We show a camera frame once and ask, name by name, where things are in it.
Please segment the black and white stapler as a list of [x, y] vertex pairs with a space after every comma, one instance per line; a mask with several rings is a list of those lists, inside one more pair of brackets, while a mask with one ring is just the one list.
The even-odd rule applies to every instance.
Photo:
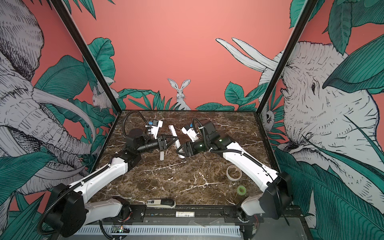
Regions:
[[173, 209], [176, 206], [176, 202], [175, 200], [168, 199], [168, 198], [150, 199], [150, 200], [147, 200], [146, 206], [148, 208]]

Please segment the white label tube on rail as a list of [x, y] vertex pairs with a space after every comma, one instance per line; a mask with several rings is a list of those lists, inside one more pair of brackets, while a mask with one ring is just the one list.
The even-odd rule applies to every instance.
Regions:
[[187, 212], [187, 211], [176, 211], [176, 218], [194, 218], [195, 212]]

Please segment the green tape roll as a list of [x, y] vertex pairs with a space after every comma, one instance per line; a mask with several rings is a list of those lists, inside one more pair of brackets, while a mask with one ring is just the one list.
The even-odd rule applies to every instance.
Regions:
[[237, 187], [237, 194], [240, 196], [244, 196], [247, 193], [247, 189], [244, 186]]

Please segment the white battery cover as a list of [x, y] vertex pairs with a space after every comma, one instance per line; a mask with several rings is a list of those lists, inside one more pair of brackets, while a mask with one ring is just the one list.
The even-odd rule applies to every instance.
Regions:
[[163, 161], [165, 159], [165, 152], [161, 151], [160, 152], [160, 160]]

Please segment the white tape roll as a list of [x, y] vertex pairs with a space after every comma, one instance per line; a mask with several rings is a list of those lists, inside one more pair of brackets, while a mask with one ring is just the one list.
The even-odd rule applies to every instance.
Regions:
[[226, 169], [226, 176], [232, 182], [239, 181], [242, 175], [242, 171], [235, 165], [228, 166]]

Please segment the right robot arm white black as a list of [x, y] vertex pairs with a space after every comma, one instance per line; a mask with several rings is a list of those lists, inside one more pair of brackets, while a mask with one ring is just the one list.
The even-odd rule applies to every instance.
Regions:
[[177, 148], [177, 153], [191, 157], [202, 152], [219, 155], [245, 173], [263, 192], [261, 197], [247, 197], [237, 207], [240, 221], [246, 222], [253, 215], [265, 214], [272, 219], [284, 216], [293, 201], [292, 177], [277, 172], [251, 156], [228, 135], [220, 134], [210, 120], [193, 119], [182, 127], [190, 141]]

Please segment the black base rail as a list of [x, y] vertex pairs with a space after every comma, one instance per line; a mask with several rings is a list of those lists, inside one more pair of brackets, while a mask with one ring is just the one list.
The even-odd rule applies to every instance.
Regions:
[[269, 218], [266, 213], [247, 216], [235, 205], [179, 205], [175, 208], [154, 208], [145, 205], [131, 205], [131, 214], [126, 223], [143, 223], [145, 218], [203, 218], [222, 219], [225, 223], [262, 223]]

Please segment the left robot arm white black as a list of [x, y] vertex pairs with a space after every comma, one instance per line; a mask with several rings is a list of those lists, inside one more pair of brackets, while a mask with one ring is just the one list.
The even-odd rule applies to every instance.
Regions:
[[154, 136], [133, 129], [125, 140], [123, 149], [102, 168], [69, 185], [54, 187], [48, 206], [37, 223], [39, 235], [59, 233], [70, 237], [89, 223], [107, 218], [124, 223], [131, 219], [131, 204], [122, 197], [94, 203], [89, 200], [113, 180], [132, 170], [141, 161], [142, 153], [155, 149], [163, 152], [178, 141], [178, 136]]

